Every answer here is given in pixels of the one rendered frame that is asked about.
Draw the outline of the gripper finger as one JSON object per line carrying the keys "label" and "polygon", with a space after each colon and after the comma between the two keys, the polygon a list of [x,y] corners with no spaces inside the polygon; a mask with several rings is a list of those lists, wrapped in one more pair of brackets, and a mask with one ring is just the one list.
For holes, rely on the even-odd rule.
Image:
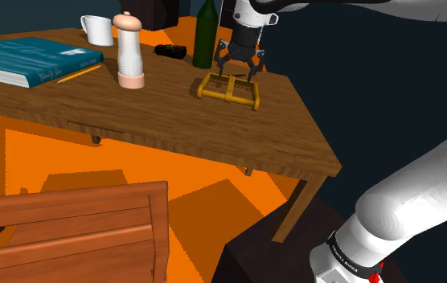
{"label": "gripper finger", "polygon": [[220,53],[222,50],[228,49],[228,42],[225,42],[223,39],[220,39],[217,43],[217,47],[215,49],[215,56],[214,59],[217,63],[217,66],[219,68],[219,76],[223,75],[223,69],[224,65],[232,58],[230,52],[228,52],[226,55],[221,56]]}
{"label": "gripper finger", "polygon": [[259,63],[257,65],[253,63],[252,58],[248,59],[248,66],[250,68],[250,71],[248,73],[248,82],[251,81],[254,75],[263,70],[265,55],[266,53],[264,50],[256,50],[256,56],[259,58]]}

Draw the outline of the dark green bottle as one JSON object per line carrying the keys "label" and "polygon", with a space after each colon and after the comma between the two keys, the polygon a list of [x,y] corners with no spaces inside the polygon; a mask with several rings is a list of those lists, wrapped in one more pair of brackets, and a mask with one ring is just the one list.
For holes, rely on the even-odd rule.
{"label": "dark green bottle", "polygon": [[214,0],[206,0],[197,14],[192,64],[197,68],[211,67],[219,16]]}

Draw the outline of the small black oblong object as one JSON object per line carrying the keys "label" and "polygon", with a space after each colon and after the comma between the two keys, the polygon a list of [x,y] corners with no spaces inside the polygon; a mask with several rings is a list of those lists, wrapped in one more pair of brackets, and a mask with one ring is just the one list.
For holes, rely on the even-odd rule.
{"label": "small black oblong object", "polygon": [[159,44],[154,48],[154,52],[173,59],[183,59],[187,55],[187,48],[182,45]]}

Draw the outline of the wooden table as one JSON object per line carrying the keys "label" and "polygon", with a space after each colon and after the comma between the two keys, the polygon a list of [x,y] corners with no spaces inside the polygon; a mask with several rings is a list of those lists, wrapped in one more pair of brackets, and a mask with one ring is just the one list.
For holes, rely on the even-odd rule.
{"label": "wooden table", "polygon": [[116,82],[117,48],[104,64],[67,84],[34,88],[0,83],[0,116],[296,178],[273,239],[283,241],[340,162],[286,76],[260,72],[260,104],[244,106],[190,95],[203,69],[142,47],[146,84]]}

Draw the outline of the dark brown cabinet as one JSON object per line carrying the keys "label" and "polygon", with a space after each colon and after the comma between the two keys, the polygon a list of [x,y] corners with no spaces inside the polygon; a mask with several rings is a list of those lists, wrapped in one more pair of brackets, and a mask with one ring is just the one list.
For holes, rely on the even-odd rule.
{"label": "dark brown cabinet", "polygon": [[178,25],[179,0],[120,0],[121,10],[138,18],[142,28],[158,31]]}

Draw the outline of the pink and white pepper mill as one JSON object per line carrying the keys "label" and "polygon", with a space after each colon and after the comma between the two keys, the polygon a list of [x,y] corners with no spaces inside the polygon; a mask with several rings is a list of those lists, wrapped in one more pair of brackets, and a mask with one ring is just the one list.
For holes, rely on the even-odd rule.
{"label": "pink and white pepper mill", "polygon": [[139,43],[141,21],[128,11],[113,18],[118,39],[118,84],[122,88],[139,89],[145,86],[145,74]]}

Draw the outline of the white mug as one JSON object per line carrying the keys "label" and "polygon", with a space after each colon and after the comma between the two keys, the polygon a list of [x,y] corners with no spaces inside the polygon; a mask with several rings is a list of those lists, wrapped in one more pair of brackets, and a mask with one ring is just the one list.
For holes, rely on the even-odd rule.
{"label": "white mug", "polygon": [[80,23],[90,44],[100,47],[113,45],[112,21],[109,18],[83,15],[80,17]]}

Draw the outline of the yellow pencil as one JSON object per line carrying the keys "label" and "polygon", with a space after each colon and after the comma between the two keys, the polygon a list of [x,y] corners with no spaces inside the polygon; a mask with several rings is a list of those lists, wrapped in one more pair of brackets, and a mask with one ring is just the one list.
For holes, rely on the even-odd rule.
{"label": "yellow pencil", "polygon": [[56,83],[57,84],[62,84],[62,83],[67,82],[69,80],[75,79],[76,77],[79,77],[79,76],[82,76],[84,74],[90,73],[90,72],[92,72],[94,70],[97,70],[97,69],[99,69],[101,67],[102,67],[102,64],[98,64],[98,65],[92,66],[90,68],[86,68],[86,69],[84,69],[82,71],[78,71],[77,73],[74,73],[72,75],[66,76],[63,79],[57,81]]}

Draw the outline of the dark robot stand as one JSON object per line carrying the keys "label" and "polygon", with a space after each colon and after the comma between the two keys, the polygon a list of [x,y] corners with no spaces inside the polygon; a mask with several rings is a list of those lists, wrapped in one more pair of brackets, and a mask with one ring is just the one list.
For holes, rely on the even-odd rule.
{"label": "dark robot stand", "polygon": [[314,283],[310,251],[354,211],[355,197],[314,196],[288,236],[272,241],[290,202],[228,241],[211,283]]}

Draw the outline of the blue book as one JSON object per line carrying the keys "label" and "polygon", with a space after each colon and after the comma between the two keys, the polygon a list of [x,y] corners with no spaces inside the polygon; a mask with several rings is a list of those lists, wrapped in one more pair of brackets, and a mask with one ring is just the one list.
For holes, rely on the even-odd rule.
{"label": "blue book", "polygon": [[44,84],[102,62],[103,53],[27,37],[0,41],[0,82],[24,88]]}

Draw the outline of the wooden chair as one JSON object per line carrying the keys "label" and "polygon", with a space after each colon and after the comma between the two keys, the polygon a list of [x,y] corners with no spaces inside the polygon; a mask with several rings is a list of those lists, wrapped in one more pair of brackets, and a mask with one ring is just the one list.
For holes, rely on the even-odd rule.
{"label": "wooden chair", "polygon": [[166,283],[165,181],[0,196],[0,283]]}

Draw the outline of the yellow frame object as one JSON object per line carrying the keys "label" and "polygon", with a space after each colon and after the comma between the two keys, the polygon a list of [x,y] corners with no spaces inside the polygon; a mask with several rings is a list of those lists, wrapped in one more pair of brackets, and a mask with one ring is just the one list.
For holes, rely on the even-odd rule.
{"label": "yellow frame object", "polygon": [[[220,93],[207,89],[207,85],[213,79],[222,81],[226,84],[224,92]],[[245,87],[250,87],[252,98],[246,99],[243,97],[235,96],[233,94],[233,91],[236,84],[243,85]],[[228,103],[235,103],[239,105],[249,106],[252,109],[252,111],[257,111],[260,106],[258,83],[237,79],[236,76],[233,75],[220,76],[219,74],[212,72],[206,74],[205,77],[202,79],[202,82],[196,89],[196,97],[198,99],[202,99],[204,96],[215,98],[217,100],[223,100]]]}

